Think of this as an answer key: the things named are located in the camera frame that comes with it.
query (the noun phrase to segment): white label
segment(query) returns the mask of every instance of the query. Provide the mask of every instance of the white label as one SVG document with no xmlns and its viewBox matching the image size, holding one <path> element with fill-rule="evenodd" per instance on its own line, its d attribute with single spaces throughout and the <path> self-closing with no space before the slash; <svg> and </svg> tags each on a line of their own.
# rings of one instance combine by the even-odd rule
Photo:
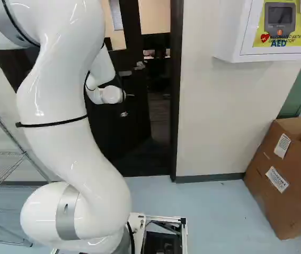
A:
<svg viewBox="0 0 301 254">
<path fill-rule="evenodd" d="M 277 172 L 277 170 L 272 166 L 266 173 L 268 179 L 271 180 L 273 185 L 278 189 L 279 192 L 283 193 L 285 189 L 289 186 L 289 183 L 283 179 L 282 176 Z"/>
<path fill-rule="evenodd" d="M 286 134 L 281 135 L 279 142 L 274 149 L 274 153 L 277 156 L 279 156 L 281 159 L 283 159 L 285 157 L 289 145 L 290 145 L 290 138 Z"/>
</svg>

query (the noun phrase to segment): yellow aed label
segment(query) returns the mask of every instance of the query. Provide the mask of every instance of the yellow aed label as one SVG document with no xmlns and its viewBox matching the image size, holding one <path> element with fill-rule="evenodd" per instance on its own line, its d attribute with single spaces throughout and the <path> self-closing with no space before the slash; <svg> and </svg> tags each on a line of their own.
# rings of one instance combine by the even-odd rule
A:
<svg viewBox="0 0 301 254">
<path fill-rule="evenodd" d="M 253 47 L 293 46 L 301 46 L 300 0 L 264 0 Z"/>
</svg>

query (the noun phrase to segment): doorway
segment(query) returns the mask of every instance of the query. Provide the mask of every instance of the doorway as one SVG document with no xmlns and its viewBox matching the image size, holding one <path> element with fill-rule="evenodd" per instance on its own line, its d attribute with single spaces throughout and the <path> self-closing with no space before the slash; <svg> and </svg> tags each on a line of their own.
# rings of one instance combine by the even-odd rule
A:
<svg viewBox="0 0 301 254">
<path fill-rule="evenodd" d="M 85 95 L 93 136 L 124 177 L 175 180 L 183 1 L 101 1 L 105 44 L 118 74 L 103 86 L 121 81 L 127 97 L 95 105 Z M 0 67 L 15 91 L 38 54 L 39 48 L 0 51 Z"/>
</svg>

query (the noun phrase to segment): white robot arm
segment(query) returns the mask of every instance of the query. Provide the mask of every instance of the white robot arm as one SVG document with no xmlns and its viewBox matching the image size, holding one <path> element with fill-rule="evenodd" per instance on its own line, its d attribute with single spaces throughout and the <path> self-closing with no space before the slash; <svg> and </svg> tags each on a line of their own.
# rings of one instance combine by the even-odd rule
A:
<svg viewBox="0 0 301 254">
<path fill-rule="evenodd" d="M 115 78 L 115 69 L 110 59 L 107 47 L 104 45 L 96 56 L 86 80 L 86 93 L 89 99 L 95 104 L 116 104 L 123 101 L 126 93 L 116 86 L 98 86 L 107 83 Z"/>
<path fill-rule="evenodd" d="M 90 90 L 115 75 L 104 27 L 99 0 L 0 0 L 0 49 L 41 46 L 17 91 L 19 126 L 64 180 L 28 198 L 22 228 L 54 248 L 111 254 L 126 234 L 130 192 L 92 137 L 83 97 L 89 70 Z"/>
</svg>

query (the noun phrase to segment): red heart logo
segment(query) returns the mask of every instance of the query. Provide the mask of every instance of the red heart logo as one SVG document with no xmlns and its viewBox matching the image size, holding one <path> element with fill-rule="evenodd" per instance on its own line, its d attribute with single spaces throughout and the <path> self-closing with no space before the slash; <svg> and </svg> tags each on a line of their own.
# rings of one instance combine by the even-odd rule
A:
<svg viewBox="0 0 301 254">
<path fill-rule="evenodd" d="M 262 41 L 262 43 L 267 42 L 268 39 L 269 39 L 269 33 L 261 35 L 261 41 Z"/>
</svg>

